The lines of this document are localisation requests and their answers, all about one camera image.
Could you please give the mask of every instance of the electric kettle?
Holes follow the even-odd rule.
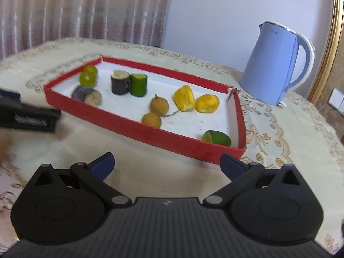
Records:
[[[291,87],[306,81],[314,64],[314,46],[301,33],[272,21],[259,25],[260,35],[248,60],[240,85],[258,100],[278,105]],[[306,64],[300,76],[290,82],[302,46]]]

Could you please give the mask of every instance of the white wall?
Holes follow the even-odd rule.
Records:
[[[310,78],[297,90],[307,96],[319,70],[333,0],[169,0],[162,48],[244,71],[259,36],[272,20],[307,36],[315,47]],[[304,64],[300,50],[293,79]]]

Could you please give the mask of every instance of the floral tablecloth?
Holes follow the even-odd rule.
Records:
[[[68,38],[49,42],[0,63],[0,88],[18,90],[23,102],[47,106],[42,86],[73,67],[109,55],[208,78],[239,89],[244,112],[247,150],[244,162],[267,168],[295,164],[324,209],[316,240],[334,253],[342,244],[344,218],[344,148],[317,109],[293,92],[287,107],[270,106],[240,90],[241,73],[197,58],[154,47],[107,40]],[[116,169],[106,182],[136,196],[203,199],[229,180],[217,165],[144,144],[63,114],[55,134],[0,129],[0,253],[17,237],[10,209],[40,164],[67,168],[90,162],[111,151]]]

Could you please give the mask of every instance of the gold door trim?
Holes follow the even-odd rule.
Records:
[[[344,0],[333,0],[333,13],[329,40],[327,41],[327,46],[321,62],[319,73],[308,97],[308,100],[311,101],[314,105],[316,105],[316,103],[319,101],[320,95],[325,87],[327,79],[330,76],[334,59],[337,55],[339,40],[342,34],[343,27],[343,9]]]

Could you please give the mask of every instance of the kettle lid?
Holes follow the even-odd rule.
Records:
[[[284,26],[284,25],[282,25],[280,23],[274,22],[274,21],[266,20],[266,21],[264,21],[264,23],[270,23],[270,24],[276,25],[278,27],[281,27],[281,28],[289,31],[290,33],[295,34],[295,35],[299,35],[300,34],[300,33],[297,33],[296,31],[294,31],[294,30],[292,30],[292,29],[290,29],[290,28],[288,28],[288,27],[286,27],[286,26]]]

